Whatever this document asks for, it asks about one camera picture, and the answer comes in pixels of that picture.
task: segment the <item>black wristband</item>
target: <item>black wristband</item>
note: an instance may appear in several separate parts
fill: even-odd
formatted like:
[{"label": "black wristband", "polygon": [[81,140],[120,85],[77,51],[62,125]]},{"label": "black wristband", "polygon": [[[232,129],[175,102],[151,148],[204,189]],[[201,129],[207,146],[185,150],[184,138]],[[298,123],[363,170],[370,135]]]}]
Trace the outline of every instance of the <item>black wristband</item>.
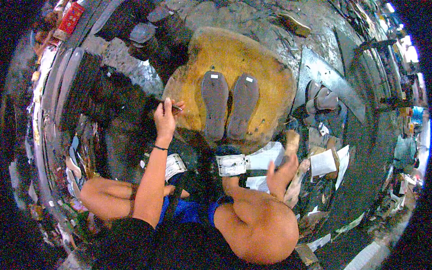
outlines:
[{"label": "black wristband", "polygon": [[162,147],[159,147],[157,145],[155,145],[155,148],[160,149],[160,150],[167,150],[168,151],[168,148],[162,148]]}]

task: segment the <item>yellow wooden board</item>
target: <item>yellow wooden board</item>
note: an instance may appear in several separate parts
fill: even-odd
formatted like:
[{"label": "yellow wooden board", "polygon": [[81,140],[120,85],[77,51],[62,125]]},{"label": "yellow wooden board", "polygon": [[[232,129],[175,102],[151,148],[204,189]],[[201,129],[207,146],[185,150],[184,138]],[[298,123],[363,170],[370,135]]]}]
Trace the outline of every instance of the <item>yellow wooden board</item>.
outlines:
[{"label": "yellow wooden board", "polygon": [[[189,44],[189,55],[187,65],[175,71],[164,90],[164,97],[186,103],[186,115],[179,120],[178,127],[204,130],[206,106],[201,98],[201,82],[207,71],[222,73],[230,91],[238,77],[248,73],[257,78],[260,88],[243,143],[267,143],[279,118],[290,108],[295,97],[296,86],[290,67],[251,38],[212,27],[197,29]],[[230,120],[228,109],[225,120],[227,126]]]}]

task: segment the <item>wooden handle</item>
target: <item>wooden handle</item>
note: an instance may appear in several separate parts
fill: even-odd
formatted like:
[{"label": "wooden handle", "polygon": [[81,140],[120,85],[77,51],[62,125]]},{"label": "wooden handle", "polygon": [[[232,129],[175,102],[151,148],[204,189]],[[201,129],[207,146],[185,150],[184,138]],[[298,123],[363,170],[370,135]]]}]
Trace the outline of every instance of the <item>wooden handle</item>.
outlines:
[{"label": "wooden handle", "polygon": [[292,154],[297,154],[299,150],[300,134],[294,130],[289,130],[286,132],[286,146],[285,155],[290,156]]}]

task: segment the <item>red box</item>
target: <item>red box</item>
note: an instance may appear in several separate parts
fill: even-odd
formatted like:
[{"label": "red box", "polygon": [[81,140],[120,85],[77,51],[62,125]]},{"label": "red box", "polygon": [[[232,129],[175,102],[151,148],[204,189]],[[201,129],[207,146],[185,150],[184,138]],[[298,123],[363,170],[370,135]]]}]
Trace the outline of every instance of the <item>red box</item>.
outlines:
[{"label": "red box", "polygon": [[73,2],[67,13],[63,16],[60,26],[58,27],[59,30],[64,31],[69,35],[72,34],[84,11],[85,9],[83,6],[79,5],[77,2]]}]

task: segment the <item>man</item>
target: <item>man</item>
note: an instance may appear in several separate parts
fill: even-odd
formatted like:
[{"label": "man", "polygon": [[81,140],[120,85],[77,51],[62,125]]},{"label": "man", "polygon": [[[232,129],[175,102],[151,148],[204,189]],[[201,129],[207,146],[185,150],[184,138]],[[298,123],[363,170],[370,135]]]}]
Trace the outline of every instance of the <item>man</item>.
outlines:
[{"label": "man", "polygon": [[[282,202],[298,167],[295,155],[276,173],[270,164],[272,195],[239,187],[236,176],[222,177],[225,196],[204,216],[196,214],[204,206],[180,199],[176,212],[189,209],[175,221],[164,220],[169,204],[164,196],[175,190],[164,186],[177,117],[173,102],[167,98],[154,113],[157,138],[136,195],[132,184],[104,178],[88,180],[81,190],[90,211],[113,221],[99,264],[107,269],[266,269],[286,263],[299,237],[295,215]],[[182,102],[177,106],[184,108]],[[182,190],[181,197],[188,195]]]}]

